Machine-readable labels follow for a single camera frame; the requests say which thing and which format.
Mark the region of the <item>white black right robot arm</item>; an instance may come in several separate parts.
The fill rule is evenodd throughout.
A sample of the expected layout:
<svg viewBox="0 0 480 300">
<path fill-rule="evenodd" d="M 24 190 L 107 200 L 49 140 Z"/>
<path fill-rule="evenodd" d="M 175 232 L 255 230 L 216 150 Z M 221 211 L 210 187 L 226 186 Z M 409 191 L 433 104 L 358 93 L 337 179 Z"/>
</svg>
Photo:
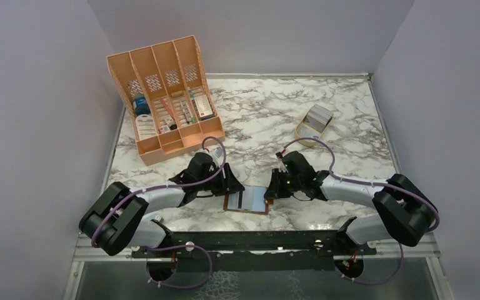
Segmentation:
<svg viewBox="0 0 480 300">
<path fill-rule="evenodd" d="M 332 244 L 343 254 L 383 239 L 414 247 L 438 225 L 436 207 L 402 174 L 367 181 L 338 176 L 331 170 L 317 171 L 297 151 L 278 158 L 281 167 L 272 170 L 266 199 L 290 198 L 302 192 L 310 201 L 345 201 L 376 210 L 368 217 L 351 217 L 337 230 Z"/>
</svg>

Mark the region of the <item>brown leather card holder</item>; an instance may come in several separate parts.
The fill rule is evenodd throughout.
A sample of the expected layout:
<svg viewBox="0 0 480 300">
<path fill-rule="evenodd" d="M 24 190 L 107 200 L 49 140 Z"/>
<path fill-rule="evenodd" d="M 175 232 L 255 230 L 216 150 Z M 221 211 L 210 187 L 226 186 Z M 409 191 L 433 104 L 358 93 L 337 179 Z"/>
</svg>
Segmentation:
<svg viewBox="0 0 480 300">
<path fill-rule="evenodd" d="M 245 210 L 229 210 L 227 208 L 228 197 L 230 194 L 225 195 L 223 209 L 225 211 L 234 211 L 237 213 L 252 213 L 252 214 L 269 214 L 270 206 L 273 205 L 273 200 L 264 199 L 264 193 L 266 187 L 261 186 L 246 186 L 244 190 L 244 206 Z"/>
</svg>

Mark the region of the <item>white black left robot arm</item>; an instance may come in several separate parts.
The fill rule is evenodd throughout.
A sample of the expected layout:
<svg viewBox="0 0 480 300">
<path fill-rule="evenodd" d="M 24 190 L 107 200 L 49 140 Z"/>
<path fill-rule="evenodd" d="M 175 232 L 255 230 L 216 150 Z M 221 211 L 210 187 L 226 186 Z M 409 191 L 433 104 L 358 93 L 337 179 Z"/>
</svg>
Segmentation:
<svg viewBox="0 0 480 300">
<path fill-rule="evenodd" d="M 212 196 L 243 192 L 229 163 L 217 164 L 206 152 L 198 152 L 186 169 L 161 186 L 131 190 L 116 181 L 100 195 L 79 222 L 79 230 L 95 248 L 114 256 L 128 246 L 147 246 L 155 256 L 171 250 L 169 229 L 143 217 L 161 209 L 179 208 L 201 191 Z"/>
</svg>

